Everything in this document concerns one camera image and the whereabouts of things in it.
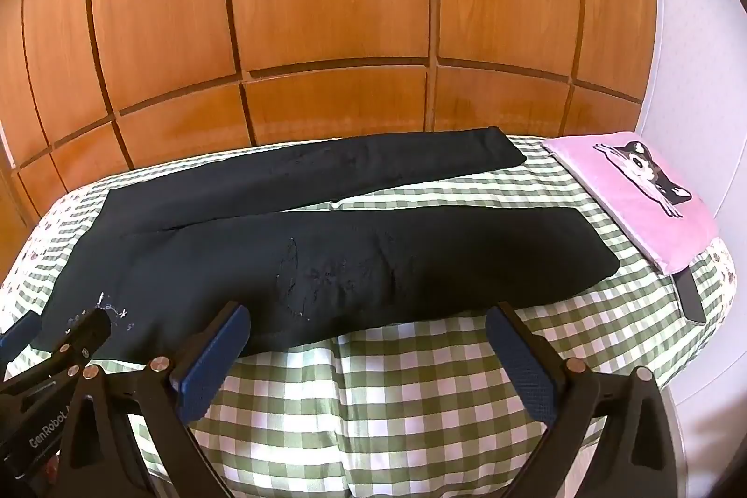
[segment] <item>black pants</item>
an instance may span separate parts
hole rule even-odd
[[[499,136],[507,155],[483,146],[483,136]],[[113,328],[96,357],[143,363],[174,352],[238,300],[252,315],[244,354],[285,350],[501,300],[517,308],[557,302],[613,274],[616,256],[572,209],[272,211],[501,167],[506,156],[518,159],[512,148],[498,130],[371,136],[309,145],[310,156],[296,150],[285,166],[265,156],[280,149],[112,191],[57,279],[34,346],[51,349],[98,305],[110,310]],[[319,157],[317,175],[310,160]]]

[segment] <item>cartoon cat print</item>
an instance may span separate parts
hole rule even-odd
[[[631,141],[625,146],[596,144],[594,149],[603,153],[644,195],[659,203],[667,216],[682,217],[675,205],[689,201],[692,195],[666,176],[643,142]]]

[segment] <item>green checkered bedsheet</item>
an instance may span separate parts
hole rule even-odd
[[[564,357],[581,357],[606,372],[645,364],[664,385],[696,356],[731,306],[736,286],[728,279],[733,267],[723,242],[716,239],[692,265],[707,323],[689,323],[671,279],[652,271],[542,140],[513,141],[527,156],[522,167],[307,209],[576,207],[617,254],[620,270],[573,299],[518,313]],[[26,310],[41,312],[109,189],[272,147],[130,171],[63,197],[35,229],[0,289],[0,327],[7,329]],[[502,299],[500,292],[495,299]],[[18,373],[45,356],[26,349],[10,370]],[[137,368],[102,365],[110,372]],[[132,423],[149,467],[164,476],[143,420],[133,416]],[[525,414],[487,344],[484,315],[478,314],[359,331],[240,359],[193,430],[237,496],[466,496],[506,485],[544,426]],[[587,441],[598,438],[599,430],[598,422],[592,424]]]

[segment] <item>blue gripper pad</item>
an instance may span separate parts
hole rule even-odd
[[[176,413],[184,424],[202,418],[229,369],[249,340],[249,310],[237,306],[181,379],[171,376],[177,392]]]
[[[534,420],[551,425],[557,414],[555,384],[503,310],[488,310],[485,332],[524,409]]]
[[[0,362],[9,364],[42,330],[42,318],[29,310],[0,335]]]

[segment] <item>pink pillow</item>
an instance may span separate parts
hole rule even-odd
[[[687,267],[718,236],[705,203],[638,134],[565,136],[544,146],[663,274]]]

